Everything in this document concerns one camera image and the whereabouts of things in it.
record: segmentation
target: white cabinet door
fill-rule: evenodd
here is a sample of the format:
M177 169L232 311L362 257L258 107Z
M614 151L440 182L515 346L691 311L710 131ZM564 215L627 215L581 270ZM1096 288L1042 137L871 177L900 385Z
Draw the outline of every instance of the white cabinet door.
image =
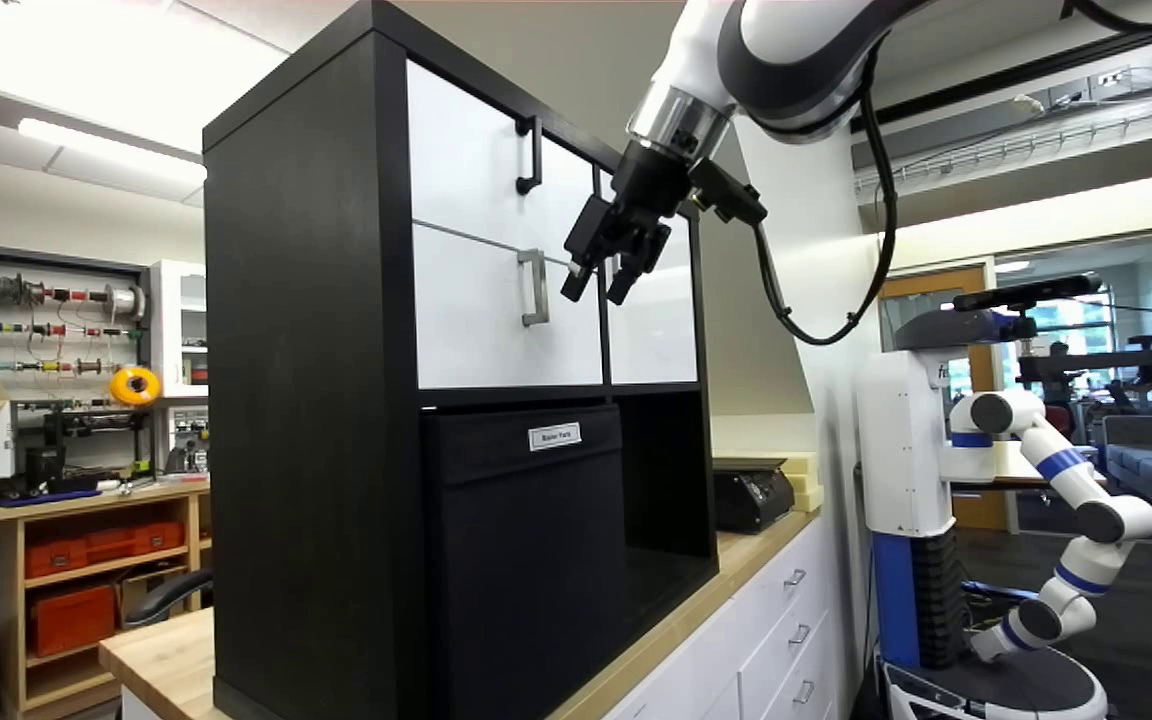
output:
M521 137L515 116L419 63L407 63L407 149L419 224L567 261L564 239L591 196L588 158L542 141L542 179L521 196L515 179L530 177L530 131Z
M691 295L691 231L685 215L669 218L669 243L623 303L609 303L612 385L694 385L694 295Z
M437 229L415 237L415 372L419 387L602 385L594 295L560 295L564 262L542 261L549 321L530 270L510 249Z
M155 372L162 395L207 395L207 277L204 262L155 268Z

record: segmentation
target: ceiling light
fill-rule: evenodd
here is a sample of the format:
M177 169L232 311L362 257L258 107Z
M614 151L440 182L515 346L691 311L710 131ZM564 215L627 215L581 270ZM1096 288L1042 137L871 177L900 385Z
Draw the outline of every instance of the ceiling light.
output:
M60 122L48 122L48 118L35 118L35 116L23 116L16 122L16 131L30 137L30 141L48 141L48 143L64 143L64 149L86 151L86 156L107 158L107 162L134 169L145 177L181 179L181 182L191 182L191 187L207 179L204 162L191 162L191 158L181 158L181 156L162 156L162 151L146 151L146 149L134 149L134 143L119 143L119 141L107 141L107 137L60 127Z
M997 270L997 277L1029 270L1029 261L1009 261L1009 262L997 262L990 270Z

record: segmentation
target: floor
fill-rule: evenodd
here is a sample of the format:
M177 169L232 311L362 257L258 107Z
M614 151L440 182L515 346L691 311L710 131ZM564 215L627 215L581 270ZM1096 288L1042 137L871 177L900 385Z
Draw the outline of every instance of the floor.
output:
M960 535L965 577L1037 586L1049 578L1069 535ZM1105 684L1117 720L1152 720L1152 538L1138 545L1099 602L1099 628L1063 644Z

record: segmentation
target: storage bin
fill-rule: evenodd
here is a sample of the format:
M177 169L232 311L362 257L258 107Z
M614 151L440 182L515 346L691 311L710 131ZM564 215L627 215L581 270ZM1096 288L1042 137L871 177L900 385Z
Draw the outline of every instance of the storage bin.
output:
M181 546L181 538L182 538L182 528L177 519L140 525L134 528L134 557Z
M30 602L30 653L57 657L115 630L115 586L93 583Z
M23 577L57 577L77 570L86 564L86 538L43 538L27 545L23 550Z
M134 557L134 528L101 528L86 535L86 564Z

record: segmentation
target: electronic equipment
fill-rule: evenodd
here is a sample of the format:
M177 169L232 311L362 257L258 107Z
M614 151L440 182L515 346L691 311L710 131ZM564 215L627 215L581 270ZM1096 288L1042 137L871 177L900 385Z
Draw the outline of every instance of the electronic equipment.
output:
M792 491L781 473L718 473L710 502L718 530L762 530L792 507Z

